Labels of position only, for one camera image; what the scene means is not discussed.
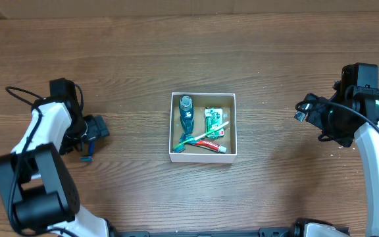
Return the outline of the green toothbrush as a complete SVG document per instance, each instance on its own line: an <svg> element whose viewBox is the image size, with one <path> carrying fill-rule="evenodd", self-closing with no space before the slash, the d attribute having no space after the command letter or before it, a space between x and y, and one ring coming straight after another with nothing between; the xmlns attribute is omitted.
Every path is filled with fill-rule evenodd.
<svg viewBox="0 0 379 237"><path fill-rule="evenodd" d="M198 135L198 136L190 136L190 135L187 135L187 134L183 133L181 135L181 137L180 137L179 144L176 145L176 146L174 146L172 148L172 150L175 153L181 153L181 152L183 152L185 150L185 145L189 144L188 142L192 142L192 141L196 141L196 140L205 140L205 138L207 137L208 134L210 134L212 132L215 132L215 131L217 131L217 130L219 130L221 128L224 128L228 124L229 124L229 122L226 121L221 126L213 128L212 130L210 130L208 132L205 132L204 134Z"/></svg>

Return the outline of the blue mouthwash bottle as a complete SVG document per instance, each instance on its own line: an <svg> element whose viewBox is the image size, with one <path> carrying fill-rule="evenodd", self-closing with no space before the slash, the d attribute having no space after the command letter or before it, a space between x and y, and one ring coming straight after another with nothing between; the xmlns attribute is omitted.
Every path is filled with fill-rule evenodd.
<svg viewBox="0 0 379 237"><path fill-rule="evenodd" d="M183 95L180 98L180 122L185 134L191 134L193 132L194 120L193 120L193 102L192 98L188 95Z"/></svg>

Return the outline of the red Colgate toothpaste tube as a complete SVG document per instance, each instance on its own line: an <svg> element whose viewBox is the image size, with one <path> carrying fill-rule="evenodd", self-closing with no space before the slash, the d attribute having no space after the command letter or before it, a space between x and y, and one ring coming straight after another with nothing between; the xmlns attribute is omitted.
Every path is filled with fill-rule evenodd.
<svg viewBox="0 0 379 237"><path fill-rule="evenodd" d="M209 149L211 151L215 151L217 153L226 153L226 150L227 150L226 147L219 145L219 144L216 144L214 142L207 141L207 140L196 140L196 141L192 141L192 142L188 142L188 143L189 143L189 145L202 147L205 149Z"/></svg>

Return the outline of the green Dettol soap packet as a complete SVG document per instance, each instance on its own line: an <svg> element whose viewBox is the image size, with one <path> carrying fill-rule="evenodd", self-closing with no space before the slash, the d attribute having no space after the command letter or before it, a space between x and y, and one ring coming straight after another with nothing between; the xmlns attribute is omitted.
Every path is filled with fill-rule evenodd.
<svg viewBox="0 0 379 237"><path fill-rule="evenodd" d="M221 108L206 108L204 111L205 116L205 131L208 132L213 128L219 127L223 124L223 109ZM218 139L224 136L224 129L221 128L215 132L207 135L210 139Z"/></svg>

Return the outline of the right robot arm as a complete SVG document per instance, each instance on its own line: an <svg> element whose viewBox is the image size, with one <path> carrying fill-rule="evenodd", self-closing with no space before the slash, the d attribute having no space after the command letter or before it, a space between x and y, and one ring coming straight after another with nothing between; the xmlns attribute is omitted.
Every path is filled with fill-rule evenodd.
<svg viewBox="0 0 379 237"><path fill-rule="evenodd" d="M355 63L342 68L334 95L308 93L295 105L295 119L321 131L318 140L342 147L356 144L363 164L367 200L366 236L379 236L379 87L378 66Z"/></svg>

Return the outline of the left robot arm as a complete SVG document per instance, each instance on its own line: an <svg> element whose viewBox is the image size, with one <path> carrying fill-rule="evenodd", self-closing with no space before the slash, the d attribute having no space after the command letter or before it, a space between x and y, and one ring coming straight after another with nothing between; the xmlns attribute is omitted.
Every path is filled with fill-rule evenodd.
<svg viewBox="0 0 379 237"><path fill-rule="evenodd" d="M117 236L112 224L80 203L76 185L62 160L88 146L82 161L92 160L95 143L109 136L99 115L84 116L80 87L60 78L50 95L31 103L32 120L21 141L0 156L0 195L12 229L21 236Z"/></svg>

